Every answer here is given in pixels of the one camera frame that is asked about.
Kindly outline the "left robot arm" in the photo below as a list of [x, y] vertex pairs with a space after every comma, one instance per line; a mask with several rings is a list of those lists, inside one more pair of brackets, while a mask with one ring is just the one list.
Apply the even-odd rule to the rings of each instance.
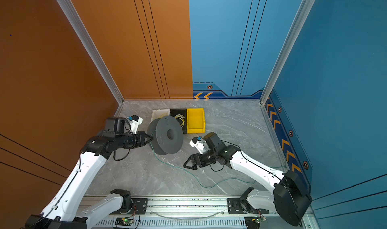
[[90, 229], [113, 212], [128, 213], [134, 210], [131, 194], [114, 189], [104, 199], [85, 212], [78, 212], [81, 201], [93, 179], [110, 156], [120, 148], [131, 150], [145, 146], [153, 137], [138, 127], [143, 119], [109, 117], [105, 128], [90, 138], [80, 151], [79, 159], [65, 183], [39, 215], [31, 215], [26, 229]]

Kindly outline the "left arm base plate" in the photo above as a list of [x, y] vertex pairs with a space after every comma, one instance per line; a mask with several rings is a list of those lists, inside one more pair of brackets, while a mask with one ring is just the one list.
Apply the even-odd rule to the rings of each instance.
[[122, 202], [118, 210], [112, 212], [110, 216], [131, 216], [144, 215], [147, 210], [148, 198], [131, 198], [130, 202]]

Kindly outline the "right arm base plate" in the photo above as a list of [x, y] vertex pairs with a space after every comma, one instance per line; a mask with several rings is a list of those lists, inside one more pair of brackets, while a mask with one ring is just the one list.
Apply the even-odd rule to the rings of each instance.
[[266, 209], [254, 209], [246, 200], [240, 198], [228, 198], [227, 208], [229, 214], [269, 214]]

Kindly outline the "grey perforated cable spool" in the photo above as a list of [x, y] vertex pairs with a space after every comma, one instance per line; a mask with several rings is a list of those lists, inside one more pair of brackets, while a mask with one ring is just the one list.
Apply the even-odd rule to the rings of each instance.
[[147, 134], [153, 137], [150, 144], [158, 155], [175, 154], [183, 144], [182, 128], [172, 116], [153, 120], [148, 126]]

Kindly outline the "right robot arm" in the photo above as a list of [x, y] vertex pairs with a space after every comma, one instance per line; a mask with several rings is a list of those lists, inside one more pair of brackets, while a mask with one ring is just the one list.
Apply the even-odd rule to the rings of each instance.
[[189, 156], [183, 165], [185, 169], [197, 170], [219, 163], [249, 176], [266, 188], [266, 192], [259, 192], [250, 187], [242, 194], [239, 201], [244, 213], [261, 217], [262, 210], [272, 211], [292, 226], [302, 225], [312, 197], [296, 172], [282, 172], [266, 166], [249, 157], [238, 145], [221, 140], [214, 132], [204, 138], [194, 137], [190, 145], [198, 153]]

